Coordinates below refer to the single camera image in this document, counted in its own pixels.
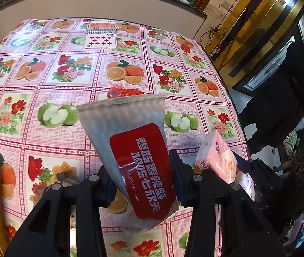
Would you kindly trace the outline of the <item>pink tissue pack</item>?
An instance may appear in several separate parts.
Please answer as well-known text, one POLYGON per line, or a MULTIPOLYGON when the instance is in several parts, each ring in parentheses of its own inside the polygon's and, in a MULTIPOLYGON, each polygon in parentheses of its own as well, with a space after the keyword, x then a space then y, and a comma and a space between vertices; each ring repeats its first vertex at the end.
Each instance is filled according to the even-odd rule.
POLYGON ((197 153, 195 164, 200 170, 213 170, 227 184, 235 181, 236 157, 217 130, 205 136, 197 153))

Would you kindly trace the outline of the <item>red label wet wipe pack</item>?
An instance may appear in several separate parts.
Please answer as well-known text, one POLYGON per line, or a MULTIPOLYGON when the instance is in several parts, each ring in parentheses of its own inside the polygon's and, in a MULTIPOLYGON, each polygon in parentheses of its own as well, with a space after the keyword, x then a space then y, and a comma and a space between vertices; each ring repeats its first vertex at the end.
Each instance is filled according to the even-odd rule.
POLYGON ((126 235, 151 230, 178 209, 164 131, 167 95, 99 100, 77 106, 80 123, 129 206, 126 235))

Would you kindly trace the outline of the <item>person in black clothes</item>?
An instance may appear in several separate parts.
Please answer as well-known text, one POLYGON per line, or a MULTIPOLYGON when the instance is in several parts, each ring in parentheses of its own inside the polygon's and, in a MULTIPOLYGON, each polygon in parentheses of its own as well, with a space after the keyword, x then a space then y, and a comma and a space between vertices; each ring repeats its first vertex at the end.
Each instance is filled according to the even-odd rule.
POLYGON ((280 145, 303 116, 304 42, 293 42, 274 75, 238 115, 242 128, 257 128, 247 140, 250 154, 280 145))

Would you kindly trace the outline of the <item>red plastic bag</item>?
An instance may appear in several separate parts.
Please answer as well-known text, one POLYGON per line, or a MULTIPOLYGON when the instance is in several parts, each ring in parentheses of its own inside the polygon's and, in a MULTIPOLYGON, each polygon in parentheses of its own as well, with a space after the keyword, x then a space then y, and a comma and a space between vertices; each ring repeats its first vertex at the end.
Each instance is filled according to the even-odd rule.
POLYGON ((127 97, 135 95, 143 95, 144 93, 139 89, 129 89, 122 87, 119 84, 114 84, 107 92, 107 98, 112 99, 116 97, 127 97))

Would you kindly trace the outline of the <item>playing cards stack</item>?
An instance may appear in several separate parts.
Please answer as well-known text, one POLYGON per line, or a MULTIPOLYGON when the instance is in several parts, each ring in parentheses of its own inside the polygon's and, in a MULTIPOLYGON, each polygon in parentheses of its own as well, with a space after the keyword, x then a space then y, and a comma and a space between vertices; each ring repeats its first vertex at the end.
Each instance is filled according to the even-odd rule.
POLYGON ((88 24, 85 48, 116 48, 117 26, 113 20, 95 20, 88 24))

